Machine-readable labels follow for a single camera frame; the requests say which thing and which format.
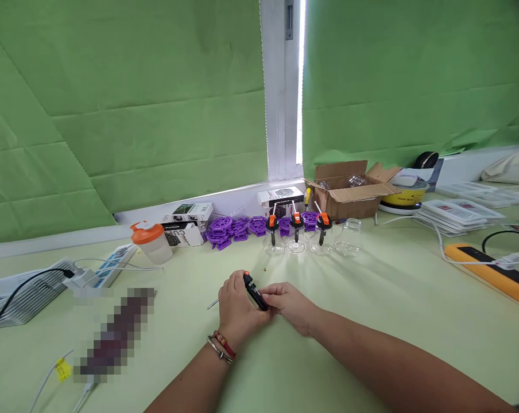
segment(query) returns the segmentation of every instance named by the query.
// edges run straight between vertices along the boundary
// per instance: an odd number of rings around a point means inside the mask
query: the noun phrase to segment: table
[[[430,194],[428,197],[441,196]],[[500,209],[519,218],[519,206]],[[394,215],[380,213],[380,222]],[[0,412],[26,411],[51,365],[93,331],[129,287],[157,290],[134,357],[91,393],[80,410],[141,412],[188,364],[218,325],[217,298],[235,269],[251,272],[258,286],[290,281],[317,305],[402,338],[440,357],[509,403],[519,404],[519,305],[463,270],[442,261],[433,231],[402,220],[374,227],[365,219],[365,247],[355,259],[338,255],[268,257],[262,239],[233,243],[223,251],[174,249],[163,270],[122,271],[111,297],[94,305],[66,290],[24,326],[0,329]],[[445,243],[481,240],[499,226]],[[106,258],[127,240],[0,259],[0,278],[46,267],[62,257]],[[519,236],[494,237],[495,256],[519,251]],[[150,265],[144,254],[131,261]],[[92,268],[99,263],[90,262]],[[35,412],[71,412],[83,384],[52,377]],[[231,367],[219,412],[385,411],[383,405],[319,344],[299,336],[281,317],[250,341]]]

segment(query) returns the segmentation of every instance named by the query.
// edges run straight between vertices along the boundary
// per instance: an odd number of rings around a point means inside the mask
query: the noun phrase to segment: white bag
[[[519,152],[488,166],[482,172],[481,179],[519,185]]]

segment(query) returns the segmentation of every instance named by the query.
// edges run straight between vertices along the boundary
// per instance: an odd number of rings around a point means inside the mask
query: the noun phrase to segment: green backdrop
[[[519,142],[519,0],[308,0],[304,173]]]
[[[0,241],[267,177],[257,0],[0,0]]]

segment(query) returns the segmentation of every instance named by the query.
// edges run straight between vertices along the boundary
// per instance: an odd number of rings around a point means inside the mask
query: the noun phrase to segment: white box
[[[206,240],[206,225],[194,223],[166,223],[162,224],[164,233],[171,247],[197,247]]]
[[[292,201],[296,203],[304,201],[304,194],[295,186],[258,192],[258,202],[264,208],[271,208],[275,202],[277,205],[288,205]]]
[[[211,202],[173,205],[164,215],[164,222],[208,221],[213,210]]]

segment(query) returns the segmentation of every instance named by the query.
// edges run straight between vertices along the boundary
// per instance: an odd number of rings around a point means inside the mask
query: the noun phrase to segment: yellow tag
[[[66,362],[65,359],[59,359],[57,361],[57,365],[55,366],[55,370],[59,375],[59,380],[62,383],[64,380],[70,377],[72,374],[72,367]]]

